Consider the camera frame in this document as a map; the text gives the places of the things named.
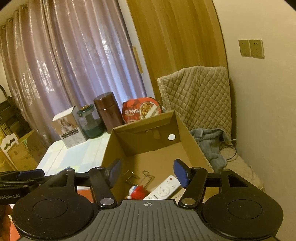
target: gray towel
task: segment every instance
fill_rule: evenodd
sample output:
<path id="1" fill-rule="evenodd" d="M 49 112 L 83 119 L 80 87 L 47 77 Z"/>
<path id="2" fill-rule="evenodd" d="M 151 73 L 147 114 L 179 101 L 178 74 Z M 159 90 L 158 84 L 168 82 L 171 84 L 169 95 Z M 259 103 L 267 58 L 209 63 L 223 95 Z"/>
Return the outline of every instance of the gray towel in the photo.
<path id="1" fill-rule="evenodd" d="M 227 161 L 220 154 L 220 140 L 230 142 L 231 140 L 222 129 L 193 129 L 190 131 L 204 153 L 206 159 L 210 162 L 215 173 L 221 173 L 226 167 Z"/>

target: table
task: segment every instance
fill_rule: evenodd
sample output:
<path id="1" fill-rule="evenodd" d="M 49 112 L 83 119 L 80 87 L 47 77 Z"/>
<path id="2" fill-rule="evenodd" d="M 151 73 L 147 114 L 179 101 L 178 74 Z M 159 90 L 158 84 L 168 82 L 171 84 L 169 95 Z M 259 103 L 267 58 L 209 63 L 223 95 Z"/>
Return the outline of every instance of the table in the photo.
<path id="1" fill-rule="evenodd" d="M 75 172 L 88 172 L 102 164 L 110 134 L 104 133 L 98 138 L 67 149 L 62 140 L 54 142 L 46 151 L 37 169 L 42 169 L 46 176 L 57 174 L 67 167 Z"/>

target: quilted blanket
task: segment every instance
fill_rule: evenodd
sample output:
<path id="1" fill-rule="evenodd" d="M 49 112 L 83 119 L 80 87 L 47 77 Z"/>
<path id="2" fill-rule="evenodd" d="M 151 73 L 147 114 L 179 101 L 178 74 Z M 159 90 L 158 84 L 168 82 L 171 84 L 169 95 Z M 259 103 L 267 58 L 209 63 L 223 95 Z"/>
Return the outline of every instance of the quilted blanket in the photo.
<path id="1" fill-rule="evenodd" d="M 231 102 L 225 67 L 194 66 L 157 79 L 163 106 L 189 130 L 223 129 L 231 137 Z"/>

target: remote control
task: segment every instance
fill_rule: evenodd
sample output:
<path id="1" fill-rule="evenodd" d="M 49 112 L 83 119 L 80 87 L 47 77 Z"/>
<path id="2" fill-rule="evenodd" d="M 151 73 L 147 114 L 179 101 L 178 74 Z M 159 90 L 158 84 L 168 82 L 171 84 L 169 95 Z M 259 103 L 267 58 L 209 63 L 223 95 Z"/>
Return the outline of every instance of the remote control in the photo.
<path id="1" fill-rule="evenodd" d="M 162 200 L 167 199 L 180 187 L 180 183 L 174 176 L 169 176 L 160 184 L 156 189 L 154 189 L 147 197 L 143 200 Z"/>

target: cardboard box stack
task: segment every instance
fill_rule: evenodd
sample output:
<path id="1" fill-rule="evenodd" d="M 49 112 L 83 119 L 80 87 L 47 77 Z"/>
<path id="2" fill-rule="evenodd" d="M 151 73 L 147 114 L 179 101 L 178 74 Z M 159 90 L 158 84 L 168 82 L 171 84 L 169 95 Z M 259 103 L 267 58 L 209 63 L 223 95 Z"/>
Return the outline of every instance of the cardboard box stack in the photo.
<path id="1" fill-rule="evenodd" d="M 31 131 L 21 137 L 19 145 L 13 145 L 8 155 L 19 171 L 34 170 L 46 153 L 46 148 L 41 143 L 38 133 Z"/>
<path id="2" fill-rule="evenodd" d="M 127 171 L 142 177 L 145 170 L 154 176 L 154 180 L 147 186 L 149 191 L 169 175 L 174 175 L 173 162 L 176 158 L 189 167 L 198 166 L 213 172 L 193 136 L 175 112 L 166 112 L 114 128 L 102 166 L 107 167 L 117 158 L 122 160 L 122 175 L 112 193 L 118 201 L 125 199 L 131 188 L 124 176 Z M 205 198 L 217 193 L 218 188 L 207 189 Z"/>

